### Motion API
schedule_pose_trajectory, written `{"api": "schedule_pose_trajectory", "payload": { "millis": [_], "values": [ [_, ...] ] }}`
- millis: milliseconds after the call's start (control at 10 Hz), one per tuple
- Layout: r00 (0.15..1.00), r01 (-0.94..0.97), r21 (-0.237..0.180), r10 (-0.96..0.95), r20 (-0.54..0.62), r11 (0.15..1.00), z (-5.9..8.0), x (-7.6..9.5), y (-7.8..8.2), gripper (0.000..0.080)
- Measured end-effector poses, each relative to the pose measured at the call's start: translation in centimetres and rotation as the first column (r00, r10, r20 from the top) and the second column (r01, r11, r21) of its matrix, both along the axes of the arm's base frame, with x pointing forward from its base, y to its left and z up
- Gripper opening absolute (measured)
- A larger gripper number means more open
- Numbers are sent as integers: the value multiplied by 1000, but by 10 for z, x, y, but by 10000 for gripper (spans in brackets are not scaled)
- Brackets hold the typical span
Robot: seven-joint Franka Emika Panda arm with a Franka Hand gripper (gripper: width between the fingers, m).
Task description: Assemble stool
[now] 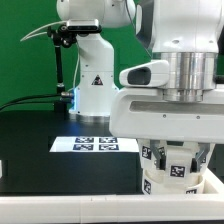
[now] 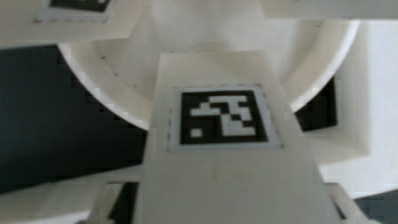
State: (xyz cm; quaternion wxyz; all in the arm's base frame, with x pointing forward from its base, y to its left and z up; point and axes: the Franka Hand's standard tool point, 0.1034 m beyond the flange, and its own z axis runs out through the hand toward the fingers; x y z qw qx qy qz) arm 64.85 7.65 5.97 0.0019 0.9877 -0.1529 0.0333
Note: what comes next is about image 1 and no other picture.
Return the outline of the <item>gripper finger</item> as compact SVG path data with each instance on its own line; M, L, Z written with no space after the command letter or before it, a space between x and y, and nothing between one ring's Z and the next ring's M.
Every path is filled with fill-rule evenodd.
M206 162L206 157L210 152L209 143L199 143L199 151L195 154L195 157L192 159L190 171L193 173L199 172L202 168L202 164Z
M164 170L166 167L165 149L160 145L159 140L150 141L150 149L155 157L154 164L158 170Z

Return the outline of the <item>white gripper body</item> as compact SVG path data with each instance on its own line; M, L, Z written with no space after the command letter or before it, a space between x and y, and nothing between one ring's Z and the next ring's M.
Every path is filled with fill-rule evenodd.
M153 60L123 70L123 88L111 107L109 130L116 137L224 144L224 85L200 102L169 102L162 86L169 63Z

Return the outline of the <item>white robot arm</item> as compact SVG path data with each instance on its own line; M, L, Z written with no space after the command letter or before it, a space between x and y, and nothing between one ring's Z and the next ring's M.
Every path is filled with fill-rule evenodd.
M224 0L57 0L68 41L77 41L81 80L72 114L107 116L118 137L192 143L194 171L212 143L224 143L224 86L216 75ZM113 74L113 48L100 31L136 25L150 62L125 69L121 90Z

